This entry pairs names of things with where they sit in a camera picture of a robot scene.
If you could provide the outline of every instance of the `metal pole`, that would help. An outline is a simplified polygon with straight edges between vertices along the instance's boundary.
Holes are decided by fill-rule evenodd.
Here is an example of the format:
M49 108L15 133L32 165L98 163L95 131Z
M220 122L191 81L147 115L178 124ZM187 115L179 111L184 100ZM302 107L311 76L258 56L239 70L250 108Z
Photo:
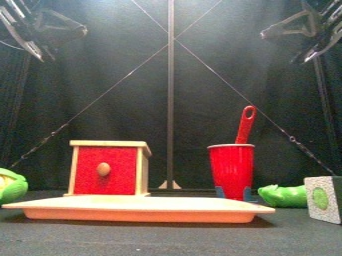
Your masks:
M174 0L168 0L167 189L174 188L174 7Z

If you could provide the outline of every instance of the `black table surface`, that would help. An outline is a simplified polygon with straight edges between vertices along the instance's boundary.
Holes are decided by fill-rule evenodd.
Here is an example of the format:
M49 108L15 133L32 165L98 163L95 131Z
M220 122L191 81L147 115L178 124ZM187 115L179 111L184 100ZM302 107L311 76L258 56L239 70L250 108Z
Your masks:
M20 201L64 193L31 191ZM20 209L0 209L0 232L1 256L342 255L342 226L310 218L307 209L278 208L246 224L31 220Z

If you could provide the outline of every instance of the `green toy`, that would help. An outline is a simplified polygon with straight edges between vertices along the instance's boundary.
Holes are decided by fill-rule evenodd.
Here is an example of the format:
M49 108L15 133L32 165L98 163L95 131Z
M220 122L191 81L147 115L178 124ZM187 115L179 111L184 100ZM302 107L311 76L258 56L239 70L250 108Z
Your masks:
M298 187L279 187L278 185L269 185L258 189L258 194L271 207L307 207L305 185Z
M28 190L25 177L0 168L0 205L12 203Z

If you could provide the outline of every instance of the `green pepper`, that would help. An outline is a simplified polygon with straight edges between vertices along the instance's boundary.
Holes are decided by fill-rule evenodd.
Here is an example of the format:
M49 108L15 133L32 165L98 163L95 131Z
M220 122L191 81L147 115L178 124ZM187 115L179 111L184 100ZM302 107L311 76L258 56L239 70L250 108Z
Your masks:
M271 207L307 207L305 185L298 187L279 187L278 185L269 185L258 189L258 194Z

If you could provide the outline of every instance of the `wooden knob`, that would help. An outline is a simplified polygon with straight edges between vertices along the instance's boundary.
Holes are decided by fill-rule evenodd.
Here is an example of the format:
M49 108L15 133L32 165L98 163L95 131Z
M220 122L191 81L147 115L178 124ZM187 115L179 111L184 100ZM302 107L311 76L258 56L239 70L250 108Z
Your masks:
M96 171L102 177L107 176L111 172L111 166L107 163L100 163L98 165Z

